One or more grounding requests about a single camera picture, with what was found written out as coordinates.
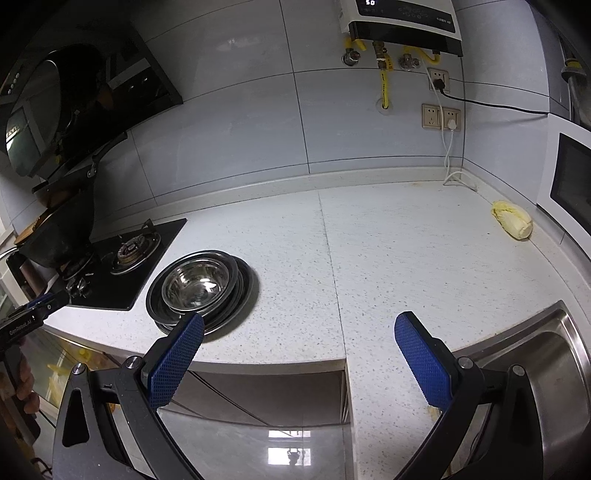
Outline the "person's left hand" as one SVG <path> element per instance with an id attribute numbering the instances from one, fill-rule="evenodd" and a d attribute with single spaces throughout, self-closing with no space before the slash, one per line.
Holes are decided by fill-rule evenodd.
<path id="1" fill-rule="evenodd" d="M 24 411 L 26 414 L 36 415 L 40 408 L 40 398 L 37 393 L 34 392 L 34 375 L 31 367 L 28 364 L 26 357 L 21 354 L 19 362 L 19 373 L 16 388 L 17 398 L 24 401 Z M 1 390 L 5 388 L 6 384 L 11 382 L 6 379 L 6 375 L 1 371 Z M 5 422 L 8 424 L 9 420 L 12 420 L 12 416 L 5 406 L 1 398 L 1 415 Z"/>

